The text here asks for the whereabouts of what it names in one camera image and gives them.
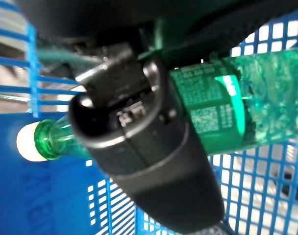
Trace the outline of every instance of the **bottle neck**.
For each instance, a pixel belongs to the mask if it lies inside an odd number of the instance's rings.
[[[53,144],[50,137],[50,130],[54,125],[54,120],[41,121],[34,134],[35,145],[38,152],[47,160],[57,160],[62,157],[63,153],[59,152]]]

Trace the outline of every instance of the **green label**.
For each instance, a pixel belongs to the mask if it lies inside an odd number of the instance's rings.
[[[239,148],[245,112],[237,77],[215,61],[175,70],[172,78],[206,152]]]

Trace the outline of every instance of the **green glass bottle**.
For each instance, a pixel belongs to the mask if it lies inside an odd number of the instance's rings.
[[[66,116],[23,127],[17,135],[17,148],[25,159],[33,162],[57,160],[62,156],[91,158],[72,133]]]
[[[171,72],[208,154],[298,136],[298,48]]]

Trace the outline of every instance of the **blue plastic basket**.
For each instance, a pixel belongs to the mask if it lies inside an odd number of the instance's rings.
[[[3,10],[15,6],[0,1]],[[63,113],[43,106],[43,94],[76,94],[43,89],[39,82],[75,82],[40,76],[35,31],[26,35],[0,28],[0,36],[28,44],[26,61],[0,57],[1,65],[28,68],[30,87],[1,86],[0,93],[30,94],[32,113],[0,114],[0,234],[24,235],[170,235],[134,203],[91,160],[62,158],[31,163],[20,157],[16,135],[26,124]],[[233,48],[232,56],[298,46],[298,11],[271,21]],[[225,219],[237,234],[298,234],[298,139],[244,152],[209,157],[218,177]]]

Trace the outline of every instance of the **barcode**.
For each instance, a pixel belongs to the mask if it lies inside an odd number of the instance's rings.
[[[192,110],[190,114],[197,133],[201,134],[219,130],[218,112],[216,107]]]

